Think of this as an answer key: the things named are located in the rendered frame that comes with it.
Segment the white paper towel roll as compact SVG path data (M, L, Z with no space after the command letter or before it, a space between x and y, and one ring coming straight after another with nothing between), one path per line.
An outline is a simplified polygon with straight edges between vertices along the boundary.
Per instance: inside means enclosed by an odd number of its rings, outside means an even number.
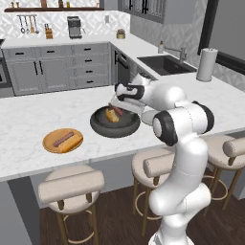
M204 48L201 51L200 62L196 74L197 80L204 82L209 82L212 80L217 54L218 51L213 48Z

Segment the beige bar stool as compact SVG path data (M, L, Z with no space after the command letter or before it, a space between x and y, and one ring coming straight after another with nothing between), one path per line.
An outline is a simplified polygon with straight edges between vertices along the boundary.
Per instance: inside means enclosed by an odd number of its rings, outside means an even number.
M143 218L142 235L145 235L146 221L159 220L160 216L148 215L149 194L168 178L174 154L167 149L158 148L138 152L132 159L134 177L132 212Z
M213 175L205 175L211 178L209 189L213 201L223 201L222 210L226 210L230 198L234 192L236 183L242 170L245 168L245 137L235 139L228 135L209 136L205 138L209 149L208 163L213 166ZM234 178L229 188L220 180L223 170L234 171ZM217 184L225 189L222 197L214 197Z
M58 169L38 186L40 201L56 213L64 245L81 245L91 238L99 245L96 202L104 187L102 171L88 165ZM93 232L82 240L71 240L66 220L82 212L90 214Z

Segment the golden bun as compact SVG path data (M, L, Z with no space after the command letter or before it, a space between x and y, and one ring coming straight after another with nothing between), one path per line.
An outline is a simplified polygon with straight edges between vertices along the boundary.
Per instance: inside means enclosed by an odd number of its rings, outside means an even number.
M58 149L61 153L65 153L70 151L74 146L79 144L82 141L82 137L79 135L74 135L70 137L68 140L64 141L62 144L58 146Z
M119 117L115 114L115 111L113 109L106 108L105 116L107 120L111 123L117 123L119 121Z

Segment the dark wooden shelf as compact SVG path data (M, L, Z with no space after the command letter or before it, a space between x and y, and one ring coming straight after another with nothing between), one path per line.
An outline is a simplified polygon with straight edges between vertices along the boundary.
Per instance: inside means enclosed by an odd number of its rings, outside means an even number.
M32 11L104 11L104 8L6 8L4 12L32 12Z

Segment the rail with hanging tools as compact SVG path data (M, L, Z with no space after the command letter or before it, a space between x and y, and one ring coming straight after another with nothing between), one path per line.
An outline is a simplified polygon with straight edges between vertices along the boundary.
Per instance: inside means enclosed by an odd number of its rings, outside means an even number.
M36 24L35 14L18 14L21 33L35 33L39 34Z

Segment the steel oven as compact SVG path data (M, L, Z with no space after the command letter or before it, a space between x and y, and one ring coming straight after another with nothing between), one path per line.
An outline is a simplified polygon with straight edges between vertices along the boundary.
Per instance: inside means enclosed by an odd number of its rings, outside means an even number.
M4 39L0 39L0 89L12 88L11 78L8 71L7 63L1 49L3 43L4 43Z

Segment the dark sink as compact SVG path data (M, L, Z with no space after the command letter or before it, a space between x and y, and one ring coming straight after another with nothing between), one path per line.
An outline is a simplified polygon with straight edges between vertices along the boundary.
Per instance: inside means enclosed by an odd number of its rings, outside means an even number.
M195 73L196 69L173 56L143 56L140 61L160 76Z

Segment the dark grey bowl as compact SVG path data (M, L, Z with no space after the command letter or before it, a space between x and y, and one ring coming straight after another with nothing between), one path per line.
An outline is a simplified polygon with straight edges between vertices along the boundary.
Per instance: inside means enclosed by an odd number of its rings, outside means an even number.
M122 138L133 134L138 130L141 120L140 117L127 110L123 110L118 122L110 122L106 118L105 111L107 106L99 108L90 118L90 125L95 132L107 138Z

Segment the orange wooden plate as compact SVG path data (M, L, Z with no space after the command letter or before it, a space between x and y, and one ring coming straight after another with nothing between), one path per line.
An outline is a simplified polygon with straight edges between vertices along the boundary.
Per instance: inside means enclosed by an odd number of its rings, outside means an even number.
M73 128L60 128L60 129L57 129L57 130L54 130L52 132L50 132L48 135L45 136L45 138L43 139L43 146L44 148L47 150L47 151L50 151L52 153L61 153L58 149L58 147L54 147L53 146L53 143L56 141L56 140L59 140L60 138L62 138L63 136L65 136L67 133L69 132L74 132L74 135L79 135L82 137L82 141L77 144L76 146L74 146L70 151L76 149L77 147L79 147L82 142L83 142L83 135L77 131L76 129L73 129Z

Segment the wooden knife block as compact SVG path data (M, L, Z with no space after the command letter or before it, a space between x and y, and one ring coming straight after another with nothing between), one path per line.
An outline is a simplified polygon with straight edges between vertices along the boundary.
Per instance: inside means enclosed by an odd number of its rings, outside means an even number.
M48 24L44 24L46 39L53 39L53 31Z

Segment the black dishwasher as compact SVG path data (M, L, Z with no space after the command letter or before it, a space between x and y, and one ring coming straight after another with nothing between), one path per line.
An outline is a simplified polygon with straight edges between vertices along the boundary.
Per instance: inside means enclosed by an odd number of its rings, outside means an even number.
M130 64L126 57L121 52L115 52L114 63L117 67L117 83L127 85L130 82Z

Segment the grey base cupboards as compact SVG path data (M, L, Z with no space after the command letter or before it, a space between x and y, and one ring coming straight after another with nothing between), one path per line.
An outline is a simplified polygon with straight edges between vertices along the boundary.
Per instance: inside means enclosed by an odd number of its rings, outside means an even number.
M109 84L107 43L4 48L16 96Z

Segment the black window frame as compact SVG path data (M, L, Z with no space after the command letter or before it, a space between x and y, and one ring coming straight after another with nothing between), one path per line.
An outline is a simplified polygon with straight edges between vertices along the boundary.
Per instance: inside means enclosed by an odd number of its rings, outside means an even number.
M202 33L200 37L199 47L197 54L200 56L201 51L204 48L210 46L210 40L212 37L212 28L218 8L219 0L208 0ZM245 76L245 60L235 56L228 55L223 52L218 52L216 62L231 70L234 70Z

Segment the grey wall cupboards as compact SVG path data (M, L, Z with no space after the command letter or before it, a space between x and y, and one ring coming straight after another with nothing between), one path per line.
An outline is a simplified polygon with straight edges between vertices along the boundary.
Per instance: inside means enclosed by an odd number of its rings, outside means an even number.
M119 9L161 24L191 24L198 0L119 0Z

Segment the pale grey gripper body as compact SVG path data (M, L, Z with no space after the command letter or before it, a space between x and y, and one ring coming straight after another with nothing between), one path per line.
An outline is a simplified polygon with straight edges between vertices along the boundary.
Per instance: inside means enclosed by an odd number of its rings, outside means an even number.
M145 105L143 103L129 98L119 100L117 96L114 96L111 100L111 104L136 114L142 114L145 110Z

